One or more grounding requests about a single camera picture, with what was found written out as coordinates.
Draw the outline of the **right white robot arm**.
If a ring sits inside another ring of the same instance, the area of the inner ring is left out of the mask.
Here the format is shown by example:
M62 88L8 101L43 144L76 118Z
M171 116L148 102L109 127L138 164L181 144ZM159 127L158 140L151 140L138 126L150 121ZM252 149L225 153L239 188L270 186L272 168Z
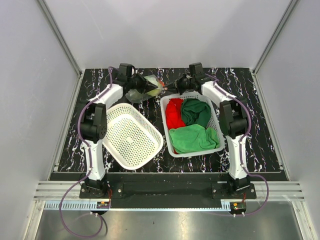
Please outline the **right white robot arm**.
M250 174L246 164L246 139L252 122L247 102L227 92L218 85L218 78L205 73L200 62L189 65L189 74L184 73L164 88L182 95L194 90L209 98L219 107L219 127L225 136L229 150L229 170L226 191L232 198L244 196L250 190Z

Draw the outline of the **clear zip top bag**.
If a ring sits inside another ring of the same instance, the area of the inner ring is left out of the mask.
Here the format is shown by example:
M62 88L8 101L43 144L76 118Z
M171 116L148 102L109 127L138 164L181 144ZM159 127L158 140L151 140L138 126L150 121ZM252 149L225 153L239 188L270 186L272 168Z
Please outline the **clear zip top bag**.
M162 93L164 83L154 74L143 76L137 73L134 78L136 86L126 94L126 99L131 103L141 103Z

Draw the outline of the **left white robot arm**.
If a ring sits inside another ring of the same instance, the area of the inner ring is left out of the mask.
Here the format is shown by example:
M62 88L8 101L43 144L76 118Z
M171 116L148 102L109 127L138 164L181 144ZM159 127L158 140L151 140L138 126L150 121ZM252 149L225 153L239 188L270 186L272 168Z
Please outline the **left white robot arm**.
M161 133L131 104L118 103L125 94L136 90L146 94L157 84L136 72L133 65L122 63L108 70L110 83L97 96L84 103L79 113L77 132L85 151L87 171L81 180L81 198L111 197L107 183L103 148L124 169L136 170L152 160L164 144Z

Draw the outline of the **green fake cabbage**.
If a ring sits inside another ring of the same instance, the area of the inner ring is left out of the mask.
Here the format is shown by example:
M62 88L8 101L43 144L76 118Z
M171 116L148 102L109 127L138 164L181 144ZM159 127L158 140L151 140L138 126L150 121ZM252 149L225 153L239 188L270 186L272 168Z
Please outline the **green fake cabbage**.
M148 96L150 96L150 97L155 97L155 96L161 94L162 91L163 91L163 90L162 90L161 88L157 88L157 89L153 89L153 90L147 92L146 94L147 94Z

